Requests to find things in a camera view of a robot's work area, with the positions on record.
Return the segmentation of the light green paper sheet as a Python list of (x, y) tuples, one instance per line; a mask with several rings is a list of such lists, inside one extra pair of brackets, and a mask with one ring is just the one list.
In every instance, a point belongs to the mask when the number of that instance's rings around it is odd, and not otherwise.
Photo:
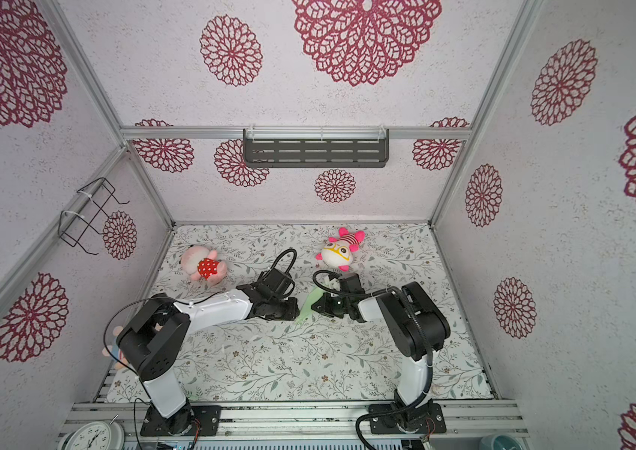
[(310, 318), (310, 316), (313, 313), (313, 305), (315, 303), (317, 303), (325, 294), (325, 291), (322, 290), (321, 288), (314, 288), (307, 296), (303, 306), (300, 309), (299, 315), (297, 316), (297, 318), (295, 319), (295, 325), (296, 326), (302, 326), (302, 324), (304, 324), (304, 322), (306, 322), (306, 320), (308, 320), (308, 318)]

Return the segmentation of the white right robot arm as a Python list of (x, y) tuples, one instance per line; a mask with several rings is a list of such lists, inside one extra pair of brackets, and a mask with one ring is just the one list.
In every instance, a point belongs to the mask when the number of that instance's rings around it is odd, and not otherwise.
[(451, 336), (447, 318), (423, 286), (410, 282), (400, 288), (374, 292), (363, 289), (333, 289), (316, 281), (321, 297), (311, 305), (326, 317), (347, 314), (357, 322), (383, 322), (394, 345), (404, 356), (397, 386), (398, 408), (418, 409), (429, 400), (433, 383), (434, 357)]

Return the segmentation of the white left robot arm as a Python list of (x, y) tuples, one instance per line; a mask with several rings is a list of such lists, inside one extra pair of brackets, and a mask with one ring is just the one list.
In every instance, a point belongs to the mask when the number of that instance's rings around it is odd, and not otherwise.
[(160, 418), (186, 421), (190, 402), (174, 365), (187, 337), (220, 324), (253, 318), (293, 321), (299, 314), (293, 296), (265, 294), (248, 285), (203, 299), (173, 299), (156, 294), (117, 335), (117, 346), (135, 371)]

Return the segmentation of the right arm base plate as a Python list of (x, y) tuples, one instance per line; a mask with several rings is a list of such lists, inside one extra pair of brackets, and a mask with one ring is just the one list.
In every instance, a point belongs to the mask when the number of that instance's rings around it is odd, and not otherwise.
[(409, 412), (371, 418), (370, 431), (378, 435), (443, 434), (446, 433), (446, 423), (441, 406), (431, 399)]

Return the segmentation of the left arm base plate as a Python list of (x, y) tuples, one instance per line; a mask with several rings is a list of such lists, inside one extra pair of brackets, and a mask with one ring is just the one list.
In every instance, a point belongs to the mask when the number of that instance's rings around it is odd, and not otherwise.
[(150, 405), (143, 420), (141, 437), (216, 436), (222, 408), (220, 406), (192, 406), (186, 403), (176, 414), (163, 417)]

